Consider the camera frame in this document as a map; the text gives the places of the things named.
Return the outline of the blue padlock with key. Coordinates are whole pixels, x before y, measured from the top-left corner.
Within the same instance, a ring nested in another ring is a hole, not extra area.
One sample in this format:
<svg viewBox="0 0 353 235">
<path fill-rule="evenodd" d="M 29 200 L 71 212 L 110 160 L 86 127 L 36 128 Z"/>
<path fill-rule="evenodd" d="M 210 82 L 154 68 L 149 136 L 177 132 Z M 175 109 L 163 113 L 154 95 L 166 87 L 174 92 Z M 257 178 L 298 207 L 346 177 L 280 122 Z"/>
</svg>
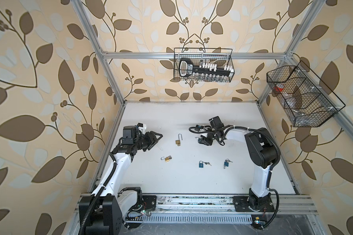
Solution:
<svg viewBox="0 0 353 235">
<path fill-rule="evenodd" d="M 204 168 L 205 165 L 211 166 L 210 162 L 199 161 L 199 168 Z"/>
<path fill-rule="evenodd" d="M 224 161 L 224 169 L 226 169 L 227 167 L 229 167 L 229 164 L 230 164 L 230 163 L 232 163 L 231 160 L 225 159 L 225 161 Z"/>
</svg>

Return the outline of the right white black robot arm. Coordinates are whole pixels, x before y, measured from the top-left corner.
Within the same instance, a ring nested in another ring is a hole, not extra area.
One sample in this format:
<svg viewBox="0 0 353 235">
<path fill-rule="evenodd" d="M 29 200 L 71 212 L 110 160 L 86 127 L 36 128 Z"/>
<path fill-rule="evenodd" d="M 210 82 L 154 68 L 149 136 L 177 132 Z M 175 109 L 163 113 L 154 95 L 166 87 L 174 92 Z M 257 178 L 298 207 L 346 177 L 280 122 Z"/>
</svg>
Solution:
<svg viewBox="0 0 353 235">
<path fill-rule="evenodd" d="M 280 162 L 279 147 L 266 128 L 225 126 L 218 116 L 211 118 L 209 123 L 189 127 L 191 133 L 200 135 L 199 144 L 211 146 L 214 140 L 221 146 L 225 140 L 246 143 L 250 159 L 255 165 L 253 183 L 248 196 L 234 196 L 233 204 L 236 212 L 262 212 L 262 219 L 253 217 L 252 227 L 265 230 L 279 209 L 279 193 L 270 188 L 273 169 Z"/>
</svg>

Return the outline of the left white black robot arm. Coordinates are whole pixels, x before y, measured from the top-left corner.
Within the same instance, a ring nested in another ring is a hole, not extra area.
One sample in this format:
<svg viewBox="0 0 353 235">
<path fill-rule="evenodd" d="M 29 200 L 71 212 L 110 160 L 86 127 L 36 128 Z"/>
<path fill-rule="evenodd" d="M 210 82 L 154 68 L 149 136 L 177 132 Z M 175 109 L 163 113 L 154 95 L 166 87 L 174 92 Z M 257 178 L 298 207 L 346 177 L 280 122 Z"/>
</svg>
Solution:
<svg viewBox="0 0 353 235">
<path fill-rule="evenodd" d="M 126 215 L 131 212 L 144 215 L 146 203 L 141 188 L 126 187 L 121 190 L 119 187 L 136 153 L 151 150 L 162 137 L 160 133 L 147 131 L 142 123 L 123 128 L 123 136 L 109 152 L 108 168 L 98 186 L 79 202 L 78 234 L 117 235 L 122 227 L 133 227 L 126 222 Z"/>
</svg>

